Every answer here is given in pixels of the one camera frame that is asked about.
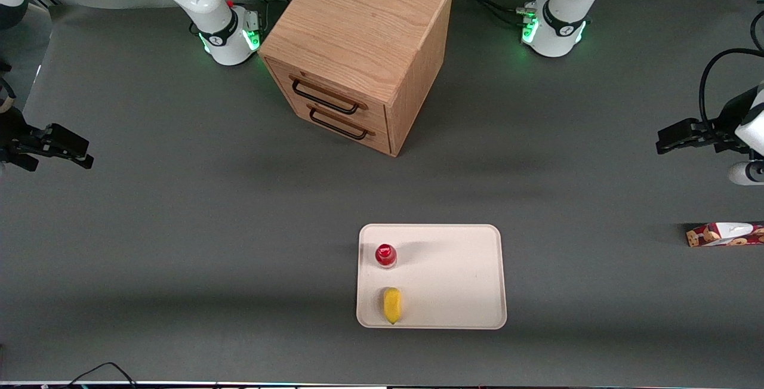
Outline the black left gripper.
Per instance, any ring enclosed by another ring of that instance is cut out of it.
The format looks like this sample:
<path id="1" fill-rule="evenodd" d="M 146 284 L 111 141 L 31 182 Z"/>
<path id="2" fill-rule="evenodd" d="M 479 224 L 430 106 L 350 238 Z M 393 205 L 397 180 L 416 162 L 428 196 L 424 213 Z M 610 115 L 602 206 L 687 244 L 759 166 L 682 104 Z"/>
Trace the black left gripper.
<path id="1" fill-rule="evenodd" d="M 762 153 L 762 87 L 756 85 L 724 104 L 713 120 L 715 131 L 725 141 L 735 140 L 756 153 Z M 685 118 L 658 132 L 657 153 L 665 155 L 672 150 L 704 147 L 716 142 L 714 131 L 706 122 Z"/>

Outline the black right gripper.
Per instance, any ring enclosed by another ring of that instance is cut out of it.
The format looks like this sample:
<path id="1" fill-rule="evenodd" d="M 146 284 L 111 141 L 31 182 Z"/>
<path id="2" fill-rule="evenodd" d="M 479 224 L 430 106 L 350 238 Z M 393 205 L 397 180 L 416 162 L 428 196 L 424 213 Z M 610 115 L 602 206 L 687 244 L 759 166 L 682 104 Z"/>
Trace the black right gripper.
<path id="1" fill-rule="evenodd" d="M 83 169 L 92 169 L 94 158 L 87 154 L 88 141 L 60 124 L 49 124 L 40 129 L 29 125 L 19 109 L 8 109 L 1 114 L 1 153 L 33 153 L 43 150 L 69 160 Z"/>

